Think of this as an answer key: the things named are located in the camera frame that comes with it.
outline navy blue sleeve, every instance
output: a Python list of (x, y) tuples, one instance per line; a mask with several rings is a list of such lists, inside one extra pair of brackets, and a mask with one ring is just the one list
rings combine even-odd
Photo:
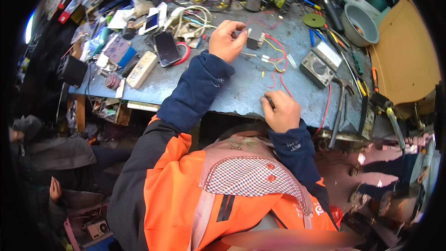
[(276, 148), (281, 163), (303, 186), (312, 187), (321, 179), (315, 164), (315, 148), (304, 120), (300, 120), (299, 128), (286, 133), (276, 133), (270, 129), (269, 139)]
[(194, 56), (177, 87), (161, 104), (157, 117), (188, 133), (209, 110), (220, 86), (234, 73), (231, 65), (207, 50)]

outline red electrical tape roll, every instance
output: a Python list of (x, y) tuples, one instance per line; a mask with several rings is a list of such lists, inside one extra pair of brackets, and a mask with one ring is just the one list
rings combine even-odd
[(180, 60), (178, 60), (177, 62), (175, 62), (174, 64), (172, 64), (172, 66), (175, 66), (175, 65), (178, 65), (178, 64), (183, 63), (184, 61), (186, 61), (186, 59), (187, 59), (187, 58), (189, 57), (189, 55), (190, 55), (190, 47), (189, 47), (188, 45), (186, 45), (185, 42), (178, 42), (177, 45), (186, 47), (186, 53), (183, 55), (183, 57), (182, 57)]

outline orange jacket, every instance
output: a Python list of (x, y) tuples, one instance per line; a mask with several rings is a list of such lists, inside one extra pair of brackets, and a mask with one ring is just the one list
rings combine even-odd
[[(152, 121), (145, 133), (158, 132), (168, 126), (161, 120)], [(135, 146), (153, 143), (142, 136)], [(125, 250), (186, 250), (190, 241), (192, 220), (200, 198), (198, 182), (205, 151), (187, 154), (191, 144), (189, 134), (172, 136), (153, 168), (145, 173), (143, 188), (134, 183), (137, 173), (131, 167), (132, 158), (125, 165), (113, 191), (108, 222), (115, 237)], [(335, 231), (330, 214), (313, 201), (312, 228)], [(219, 238), (253, 228), (272, 210), (279, 226), (303, 229), (303, 218), (296, 211), (296, 198), (287, 194), (262, 197), (235, 196), (227, 221), (217, 222), (223, 195), (217, 195), (209, 224), (198, 250), (226, 250), (228, 245)]]

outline gray plastic bowl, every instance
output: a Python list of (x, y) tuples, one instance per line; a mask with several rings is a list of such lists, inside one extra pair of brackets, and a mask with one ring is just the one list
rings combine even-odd
[(344, 12), (341, 15), (341, 22), (344, 27), (345, 36), (358, 47), (367, 47), (370, 44), (376, 44), (380, 40), (378, 27), (375, 21), (361, 7), (347, 3)]

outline green cutting disc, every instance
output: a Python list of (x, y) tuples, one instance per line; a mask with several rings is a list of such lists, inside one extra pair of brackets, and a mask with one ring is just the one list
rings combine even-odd
[(306, 14), (302, 17), (304, 23), (308, 26), (319, 28), (325, 25), (325, 19), (315, 13)]

